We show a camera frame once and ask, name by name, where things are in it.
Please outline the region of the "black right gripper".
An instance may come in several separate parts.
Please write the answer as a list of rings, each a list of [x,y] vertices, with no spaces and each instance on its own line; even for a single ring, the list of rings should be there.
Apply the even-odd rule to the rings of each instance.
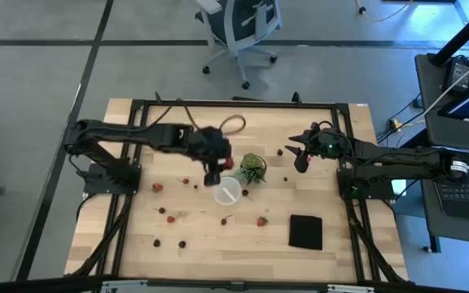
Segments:
[[[340,130],[333,128],[332,123],[328,121],[313,122],[301,135],[291,136],[288,139],[303,143],[308,155],[334,160],[355,157],[350,139]],[[296,156],[303,153],[299,147],[285,146],[285,148]]]

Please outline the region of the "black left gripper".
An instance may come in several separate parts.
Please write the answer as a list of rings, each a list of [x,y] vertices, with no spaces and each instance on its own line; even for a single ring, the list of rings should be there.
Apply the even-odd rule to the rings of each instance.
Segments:
[[[231,144],[220,129],[209,126],[189,135],[188,155],[202,163],[217,162],[223,170],[224,159],[232,158]]]

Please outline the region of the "potted artificial succulent plant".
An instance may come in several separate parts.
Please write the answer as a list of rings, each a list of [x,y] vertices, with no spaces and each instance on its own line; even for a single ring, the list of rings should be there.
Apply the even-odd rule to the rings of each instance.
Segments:
[[[232,177],[241,185],[248,186],[252,183],[260,184],[265,181],[267,170],[266,162],[262,157],[253,153],[247,153],[243,156],[239,168]]]

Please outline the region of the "clear round plastic container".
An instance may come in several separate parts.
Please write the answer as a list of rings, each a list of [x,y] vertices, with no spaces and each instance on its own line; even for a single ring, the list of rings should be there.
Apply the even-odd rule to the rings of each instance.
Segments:
[[[242,197],[242,186],[234,177],[223,177],[214,186],[213,197],[220,205],[233,205]]]

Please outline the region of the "black folded cloth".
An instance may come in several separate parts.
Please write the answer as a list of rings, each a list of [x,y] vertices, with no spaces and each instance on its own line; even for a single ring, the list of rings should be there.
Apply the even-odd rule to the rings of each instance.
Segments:
[[[322,218],[291,215],[288,245],[311,250],[322,250]]]

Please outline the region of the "white and grey office chair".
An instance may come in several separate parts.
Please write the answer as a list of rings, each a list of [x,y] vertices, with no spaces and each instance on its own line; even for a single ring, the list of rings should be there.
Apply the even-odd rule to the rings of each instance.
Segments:
[[[195,3],[199,8],[195,18],[208,29],[208,46],[212,49],[216,44],[222,46],[222,51],[203,65],[202,73],[208,75],[211,65],[230,56],[237,61],[242,88],[249,89],[242,53],[264,55],[271,63],[277,61],[275,53],[257,44],[282,28],[279,0],[195,0]]]

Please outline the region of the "black side desk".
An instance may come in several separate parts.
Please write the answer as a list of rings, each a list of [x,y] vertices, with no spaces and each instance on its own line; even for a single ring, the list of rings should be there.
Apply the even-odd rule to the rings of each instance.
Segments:
[[[429,107],[443,92],[446,68],[430,63],[432,54],[416,55],[415,68],[422,95],[423,106]],[[464,159],[469,163],[469,123],[439,116],[437,110],[425,115],[426,129],[414,137],[422,143],[436,147],[452,147],[465,150]],[[443,213],[437,190],[431,181],[422,181],[423,206],[428,233],[435,237],[454,238],[469,242],[469,220]]]

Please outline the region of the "black power adapter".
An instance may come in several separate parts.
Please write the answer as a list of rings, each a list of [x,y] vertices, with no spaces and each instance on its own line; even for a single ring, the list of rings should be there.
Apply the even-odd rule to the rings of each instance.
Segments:
[[[449,94],[460,95],[469,88],[469,73],[460,79],[462,75],[469,71],[469,57],[458,55],[453,57],[447,65],[445,75],[445,88],[450,87]]]

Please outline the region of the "black stand pole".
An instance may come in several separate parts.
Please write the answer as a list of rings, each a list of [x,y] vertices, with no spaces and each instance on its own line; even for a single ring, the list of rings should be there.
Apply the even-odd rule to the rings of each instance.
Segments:
[[[436,54],[430,58],[430,63],[441,66],[469,41],[469,22]]]

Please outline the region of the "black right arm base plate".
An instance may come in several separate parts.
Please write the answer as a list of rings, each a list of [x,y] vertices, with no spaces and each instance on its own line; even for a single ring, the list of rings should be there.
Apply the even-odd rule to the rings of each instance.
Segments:
[[[368,173],[365,167],[339,168],[336,175],[342,199],[394,198],[391,179]]]

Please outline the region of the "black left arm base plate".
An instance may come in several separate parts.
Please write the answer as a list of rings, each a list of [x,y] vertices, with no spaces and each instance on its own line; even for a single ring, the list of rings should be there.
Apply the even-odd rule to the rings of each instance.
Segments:
[[[88,194],[135,194],[138,191],[142,166],[131,164],[134,175],[131,183],[119,183],[107,175],[106,170],[98,164],[91,164],[85,172],[85,186],[83,191]]]

